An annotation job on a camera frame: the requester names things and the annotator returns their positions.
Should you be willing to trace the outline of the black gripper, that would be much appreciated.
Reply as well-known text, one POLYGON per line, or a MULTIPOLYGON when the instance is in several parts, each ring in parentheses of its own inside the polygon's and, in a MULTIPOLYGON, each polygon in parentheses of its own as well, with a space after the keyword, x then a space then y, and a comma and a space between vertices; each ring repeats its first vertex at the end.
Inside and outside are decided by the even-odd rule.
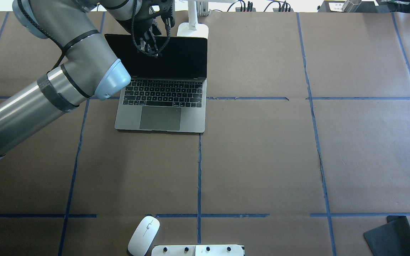
POLYGON ((171 28, 175 25, 174 0, 135 0, 132 5, 130 34, 137 51, 150 57, 156 57, 168 44, 171 28), (156 45, 156 36, 162 34, 155 20, 161 17, 167 39, 161 47, 156 45))

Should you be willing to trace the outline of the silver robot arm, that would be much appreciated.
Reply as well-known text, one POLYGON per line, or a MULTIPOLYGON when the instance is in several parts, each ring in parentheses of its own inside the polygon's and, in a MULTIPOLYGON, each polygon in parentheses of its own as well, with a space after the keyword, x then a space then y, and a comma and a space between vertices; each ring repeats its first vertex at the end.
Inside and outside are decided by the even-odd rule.
POLYGON ((130 83, 131 77, 88 13, 102 5, 143 54, 163 50, 155 18, 161 16, 167 33, 174 26, 173 0, 15 0, 18 21, 61 50, 52 70, 0 104, 0 160, 25 139, 96 96, 106 100, 130 83))

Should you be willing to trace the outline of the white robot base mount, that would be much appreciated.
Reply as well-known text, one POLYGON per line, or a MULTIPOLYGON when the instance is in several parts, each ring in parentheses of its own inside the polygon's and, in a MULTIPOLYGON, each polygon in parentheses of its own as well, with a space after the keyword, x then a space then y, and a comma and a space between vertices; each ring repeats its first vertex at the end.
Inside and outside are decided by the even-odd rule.
POLYGON ((218 245, 169 245, 155 246, 152 256, 244 256, 244 246, 238 244, 218 245))

